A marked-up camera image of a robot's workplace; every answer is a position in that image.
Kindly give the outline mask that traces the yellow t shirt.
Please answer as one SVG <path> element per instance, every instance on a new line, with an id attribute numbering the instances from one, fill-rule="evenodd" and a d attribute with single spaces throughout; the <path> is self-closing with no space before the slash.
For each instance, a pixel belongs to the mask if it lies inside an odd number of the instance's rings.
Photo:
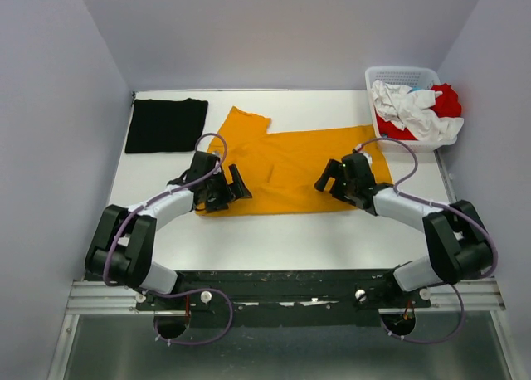
<path id="1" fill-rule="evenodd" d="M 375 137 L 371 125 L 270 134 L 272 120 L 232 107 L 218 133 L 226 140 L 223 170 L 235 164 L 251 199 L 202 217 L 351 211 L 353 206 L 314 189 L 332 158 L 340 160 Z"/>

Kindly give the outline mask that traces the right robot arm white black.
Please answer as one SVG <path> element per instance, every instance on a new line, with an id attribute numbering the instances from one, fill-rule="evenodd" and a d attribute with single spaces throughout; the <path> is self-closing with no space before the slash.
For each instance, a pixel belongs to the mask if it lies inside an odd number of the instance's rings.
<path id="1" fill-rule="evenodd" d="M 368 158 L 354 152 L 330 159 L 314 184 L 322 192 L 332 181 L 333 198 L 375 217 L 391 218 L 424 234 L 427 255 L 398 266 L 392 280 L 382 285 L 383 300 L 403 305 L 412 291 L 431 285 L 454 285 L 492 270 L 494 249 L 474 206 L 467 201 L 451 205 L 406 197 L 390 183 L 379 183 Z"/>

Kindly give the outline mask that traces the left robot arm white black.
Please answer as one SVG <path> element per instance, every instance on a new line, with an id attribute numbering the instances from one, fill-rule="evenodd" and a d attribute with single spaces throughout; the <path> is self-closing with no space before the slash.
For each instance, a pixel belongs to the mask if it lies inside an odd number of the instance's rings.
<path id="1" fill-rule="evenodd" d="M 176 309 L 184 290 L 177 284 L 175 270 L 153 260 L 156 233 L 190 212 L 219 212 L 237 200 L 251 198 L 237 166 L 229 165 L 228 172 L 229 177 L 221 157 L 196 152 L 190 168 L 169 181 L 161 193 L 127 207 L 106 207 L 86 253 L 85 270 L 108 285 L 154 292 L 165 309 Z"/>

